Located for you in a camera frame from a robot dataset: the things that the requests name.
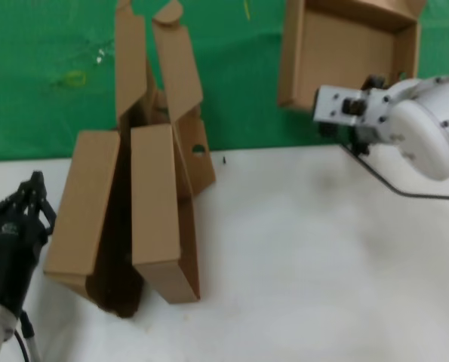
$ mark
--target black cable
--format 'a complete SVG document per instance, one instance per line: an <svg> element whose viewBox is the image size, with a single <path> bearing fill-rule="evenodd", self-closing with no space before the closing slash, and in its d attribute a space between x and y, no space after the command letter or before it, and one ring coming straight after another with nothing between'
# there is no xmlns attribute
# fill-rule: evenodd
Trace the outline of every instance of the black cable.
<svg viewBox="0 0 449 362"><path fill-rule="evenodd" d="M28 314L25 311L21 311L20 315L21 322L21 333L24 339L33 338L35 336L35 331L33 325L29 321Z"/></svg>
<svg viewBox="0 0 449 362"><path fill-rule="evenodd" d="M400 189L397 189L394 185L392 185L389 181L385 179L382 175L378 173L372 166L370 166L366 161L364 161L360 156L353 153L353 151L346 145L340 144L341 148L349 155L351 156L355 161L357 161L365 170L367 170L372 176L374 176L376 179L378 179L386 188L388 188L390 191L394 192L395 194L402 196L404 198L419 198L419 199L426 199L426 200L445 200L449 201L449 196L445 195L429 195L429 194L413 194L410 192L404 192Z"/></svg>
<svg viewBox="0 0 449 362"><path fill-rule="evenodd" d="M29 362L28 352L26 352L25 344L24 344L23 340L21 339L21 336L17 330L14 330L14 336L16 337L18 344L20 345L21 353L23 353L23 358L24 358L25 362Z"/></svg>

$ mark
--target wire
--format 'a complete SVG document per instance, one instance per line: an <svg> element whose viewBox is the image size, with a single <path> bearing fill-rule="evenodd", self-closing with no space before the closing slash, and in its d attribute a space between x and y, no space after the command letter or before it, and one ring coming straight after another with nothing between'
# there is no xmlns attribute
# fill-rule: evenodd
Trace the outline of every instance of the wire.
<svg viewBox="0 0 449 362"><path fill-rule="evenodd" d="M28 353L26 352L25 344L24 344L23 340L21 339L21 336L17 330L14 330L14 336L16 337L18 344L20 345L21 353L23 353L23 358L24 358L25 362L29 362Z"/></svg>
<svg viewBox="0 0 449 362"><path fill-rule="evenodd" d="M400 189L397 189L394 185L392 185L389 181L385 179L382 175L378 173L372 166L370 166L366 161L364 161L362 158L360 158L358 155L353 153L353 151L348 148L344 144L340 144L341 148L355 161L357 161L365 170L367 170L372 176L374 176L376 179L378 179L386 188L388 188L390 191L394 192L395 194L402 196L404 198L419 198L419 199L426 199L426 200L446 200L449 201L449 196L446 195L429 195L429 194L414 194L410 192L404 192Z"/></svg>

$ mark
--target brown cardboard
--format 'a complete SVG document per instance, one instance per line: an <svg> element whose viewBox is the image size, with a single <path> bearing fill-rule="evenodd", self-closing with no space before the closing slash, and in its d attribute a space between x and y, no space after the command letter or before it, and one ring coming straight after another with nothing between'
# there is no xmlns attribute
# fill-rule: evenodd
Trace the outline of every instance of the brown cardboard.
<svg viewBox="0 0 449 362"><path fill-rule="evenodd" d="M183 7L171 0L152 19L152 31L165 89L169 119L176 128L178 142L189 173L192 193L198 195L216 181L200 104L201 81L187 27L180 24ZM159 97L162 106L163 97ZM204 149L196 154L195 147Z"/></svg>
<svg viewBox="0 0 449 362"><path fill-rule="evenodd" d="M130 263L130 152L116 131L78 136L45 274L105 311L131 317L142 278Z"/></svg>
<svg viewBox="0 0 449 362"><path fill-rule="evenodd" d="M132 263L169 303L199 300L192 192L170 124L131 130Z"/></svg>
<svg viewBox="0 0 449 362"><path fill-rule="evenodd" d="M115 108L118 129L126 143L130 128L152 123L158 88L146 54L143 17L130 0L120 0L115 11Z"/></svg>
<svg viewBox="0 0 449 362"><path fill-rule="evenodd" d="M417 76L426 0L288 0L278 103L310 110L324 84L360 88Z"/></svg>

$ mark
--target yellow mark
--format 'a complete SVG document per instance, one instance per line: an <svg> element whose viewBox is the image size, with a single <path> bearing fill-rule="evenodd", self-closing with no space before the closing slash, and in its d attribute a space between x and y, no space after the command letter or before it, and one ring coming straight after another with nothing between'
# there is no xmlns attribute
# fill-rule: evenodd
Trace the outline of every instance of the yellow mark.
<svg viewBox="0 0 449 362"><path fill-rule="evenodd" d="M244 0L244 12L246 13L246 17L249 20L251 20L251 14L249 13L249 4L248 0Z"/></svg>
<svg viewBox="0 0 449 362"><path fill-rule="evenodd" d="M72 70L63 76L63 83L68 87L84 87L87 84L87 73Z"/></svg>

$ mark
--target circular hole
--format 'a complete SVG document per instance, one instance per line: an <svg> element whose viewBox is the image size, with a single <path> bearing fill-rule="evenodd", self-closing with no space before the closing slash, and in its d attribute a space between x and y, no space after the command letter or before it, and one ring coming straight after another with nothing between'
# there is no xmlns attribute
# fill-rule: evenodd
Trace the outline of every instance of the circular hole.
<svg viewBox="0 0 449 362"><path fill-rule="evenodd" d="M192 147L192 154L196 157L204 157L206 148L203 145L194 145L194 147Z"/></svg>

